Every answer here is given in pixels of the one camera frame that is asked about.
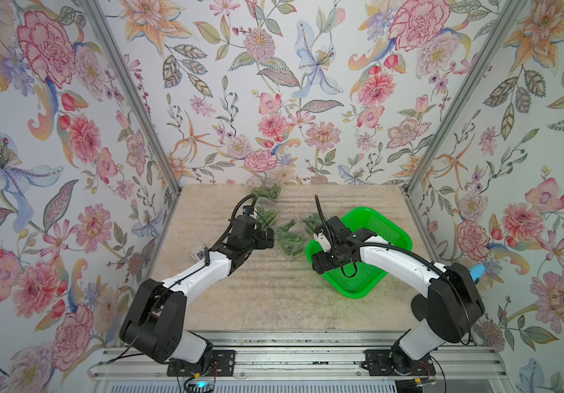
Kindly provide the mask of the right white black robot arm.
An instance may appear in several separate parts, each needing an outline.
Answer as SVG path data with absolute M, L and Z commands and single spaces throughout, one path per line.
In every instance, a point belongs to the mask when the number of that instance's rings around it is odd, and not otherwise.
M 387 350 L 367 350 L 364 369 L 373 376 L 433 374 L 431 354 L 446 343 L 468 345 L 485 313 L 476 288 L 485 267 L 444 265 L 412 252 L 410 236 L 368 207 L 342 218 L 317 211 L 306 258 L 341 294 L 360 299 L 386 275 L 417 291 L 411 310 L 419 321 Z

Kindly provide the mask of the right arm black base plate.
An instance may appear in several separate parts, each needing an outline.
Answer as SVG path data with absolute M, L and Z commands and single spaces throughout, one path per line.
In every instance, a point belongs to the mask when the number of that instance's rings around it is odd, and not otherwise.
M 371 377 L 434 377 L 436 370 L 429 355 L 411 360 L 407 355 L 388 349 L 365 350 L 360 367 Z

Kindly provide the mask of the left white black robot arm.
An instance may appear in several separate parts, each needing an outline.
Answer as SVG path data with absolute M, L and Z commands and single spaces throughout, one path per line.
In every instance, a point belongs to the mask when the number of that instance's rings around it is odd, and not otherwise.
M 185 330 L 188 307 L 215 283 L 228 278 L 252 255 L 275 243 L 271 228 L 255 217 L 258 197 L 249 194 L 234 208 L 217 242 L 203 250 L 203 258 L 182 273 L 156 281 L 145 280 L 131 303 L 119 332 L 120 340 L 151 360 L 177 361 L 199 372 L 209 370 L 213 344 Z

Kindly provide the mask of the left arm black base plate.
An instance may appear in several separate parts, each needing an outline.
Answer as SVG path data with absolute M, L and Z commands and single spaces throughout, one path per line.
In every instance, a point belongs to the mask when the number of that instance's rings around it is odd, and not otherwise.
M 170 378 L 190 377 L 232 377 L 236 365 L 235 350 L 212 350 L 206 352 L 196 363 L 185 360 L 170 360 L 167 376 Z

